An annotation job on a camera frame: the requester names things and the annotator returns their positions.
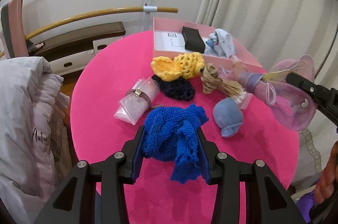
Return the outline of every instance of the human hand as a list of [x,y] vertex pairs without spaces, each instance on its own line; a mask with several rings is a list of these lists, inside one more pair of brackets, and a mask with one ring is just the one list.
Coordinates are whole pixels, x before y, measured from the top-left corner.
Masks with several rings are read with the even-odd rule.
[[338,141],[334,144],[327,165],[316,185],[314,197],[317,204],[323,203],[325,199],[329,198],[333,194],[333,182],[335,180],[338,182],[337,155]]

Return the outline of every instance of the drawer handle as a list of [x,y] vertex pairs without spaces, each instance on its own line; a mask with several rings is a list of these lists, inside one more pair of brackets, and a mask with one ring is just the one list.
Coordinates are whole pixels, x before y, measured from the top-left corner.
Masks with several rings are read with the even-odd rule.
[[72,66],[72,65],[73,65],[72,62],[67,62],[67,63],[64,64],[64,67],[67,68],[67,67],[70,67],[70,66]]
[[104,49],[106,46],[107,46],[106,44],[98,45],[98,46],[97,46],[97,49],[98,49],[98,50],[102,50],[102,49]]

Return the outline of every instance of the wooden floor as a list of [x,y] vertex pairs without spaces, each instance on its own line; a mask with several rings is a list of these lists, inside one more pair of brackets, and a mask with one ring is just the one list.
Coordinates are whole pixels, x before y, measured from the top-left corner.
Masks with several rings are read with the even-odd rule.
[[70,106],[71,106],[71,103],[72,103],[73,90],[74,90],[75,84],[77,83],[77,80],[79,79],[82,71],[83,70],[62,76],[64,78],[64,82],[63,82],[63,86],[61,88],[61,92],[63,92],[65,95],[70,97],[70,102],[69,102],[68,108],[65,110],[65,119],[64,119],[65,124],[69,128],[70,128]]

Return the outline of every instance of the black case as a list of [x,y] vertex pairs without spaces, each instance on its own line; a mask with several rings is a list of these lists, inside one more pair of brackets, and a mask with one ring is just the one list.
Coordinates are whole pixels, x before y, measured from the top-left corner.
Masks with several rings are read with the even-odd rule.
[[184,48],[189,51],[204,53],[206,45],[204,44],[198,30],[183,27],[182,35],[185,41]]

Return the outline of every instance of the purple cloth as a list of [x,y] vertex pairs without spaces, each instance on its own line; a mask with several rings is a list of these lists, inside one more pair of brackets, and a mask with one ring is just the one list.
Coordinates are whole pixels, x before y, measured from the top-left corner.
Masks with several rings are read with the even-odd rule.
[[264,74],[256,74],[250,72],[241,73],[238,77],[238,82],[245,88],[245,90],[251,94],[254,93],[254,89],[263,77]]
[[309,223],[311,221],[310,209],[313,207],[314,204],[315,204],[314,190],[310,193],[303,195],[296,204],[306,223]]

